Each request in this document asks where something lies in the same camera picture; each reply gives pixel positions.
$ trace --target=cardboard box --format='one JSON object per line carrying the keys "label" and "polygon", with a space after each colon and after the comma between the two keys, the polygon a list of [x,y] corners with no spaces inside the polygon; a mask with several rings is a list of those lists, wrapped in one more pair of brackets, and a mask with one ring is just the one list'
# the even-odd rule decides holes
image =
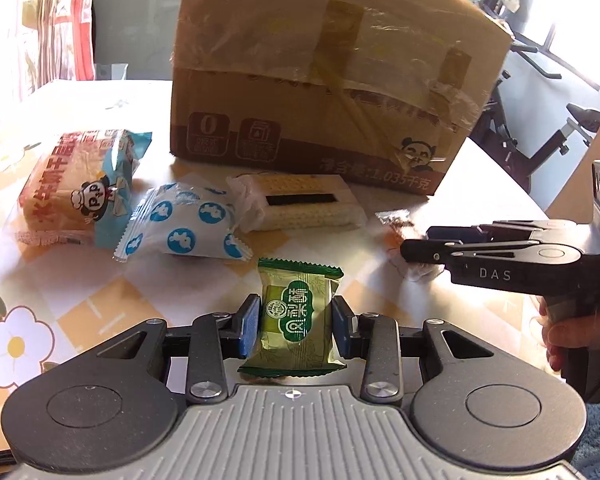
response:
{"label": "cardboard box", "polygon": [[433,194],[510,41],[467,0],[182,0],[171,151]]}

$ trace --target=green snack package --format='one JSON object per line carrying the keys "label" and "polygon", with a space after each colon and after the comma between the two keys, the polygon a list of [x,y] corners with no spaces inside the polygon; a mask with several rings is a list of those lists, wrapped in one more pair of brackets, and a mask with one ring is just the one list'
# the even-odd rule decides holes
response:
{"label": "green snack package", "polygon": [[261,258],[258,338],[239,372],[257,377],[310,377],[346,368],[331,335],[330,301],[337,267]]}

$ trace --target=finger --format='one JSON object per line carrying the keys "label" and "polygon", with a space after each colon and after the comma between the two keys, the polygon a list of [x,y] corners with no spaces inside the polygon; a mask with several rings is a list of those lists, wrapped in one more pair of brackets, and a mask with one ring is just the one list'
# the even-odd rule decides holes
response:
{"label": "finger", "polygon": [[554,372],[559,372],[564,367],[564,352],[555,348],[554,352],[547,352],[547,361]]}
{"label": "finger", "polygon": [[549,366],[554,372],[559,372],[560,370],[562,370],[562,362],[560,361],[560,358],[556,355],[549,356]]}
{"label": "finger", "polygon": [[540,300],[538,312],[540,313],[540,316],[546,316],[546,300],[542,296],[538,296],[538,300]]}
{"label": "finger", "polygon": [[548,346],[551,343],[549,342],[549,330],[551,330],[553,325],[546,324],[542,327],[542,341],[544,341],[544,345]]}
{"label": "finger", "polygon": [[564,348],[582,348],[591,346],[592,343],[600,348],[600,313],[556,323],[549,329],[547,341]]}

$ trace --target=green label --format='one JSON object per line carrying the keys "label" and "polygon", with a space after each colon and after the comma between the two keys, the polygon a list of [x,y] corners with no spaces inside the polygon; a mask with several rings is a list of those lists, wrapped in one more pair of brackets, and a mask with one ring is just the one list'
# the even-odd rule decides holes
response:
{"label": "green label", "polygon": [[300,280],[289,283],[282,293],[286,312],[278,321],[278,327],[287,341],[302,341],[311,330],[313,299],[314,295],[309,290],[309,285]]}

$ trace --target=panda logo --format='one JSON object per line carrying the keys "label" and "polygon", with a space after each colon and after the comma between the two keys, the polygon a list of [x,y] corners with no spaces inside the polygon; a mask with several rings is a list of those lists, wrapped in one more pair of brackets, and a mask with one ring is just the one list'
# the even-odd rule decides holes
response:
{"label": "panda logo", "polygon": [[71,203],[86,217],[87,222],[97,222],[104,216],[112,195],[109,177],[104,175],[94,182],[83,183],[80,189],[72,192]]}
{"label": "panda logo", "polygon": [[433,168],[428,164],[436,153],[435,146],[429,146],[421,140],[412,140],[407,137],[402,140],[402,152],[409,155],[413,159],[414,171],[433,171]]}

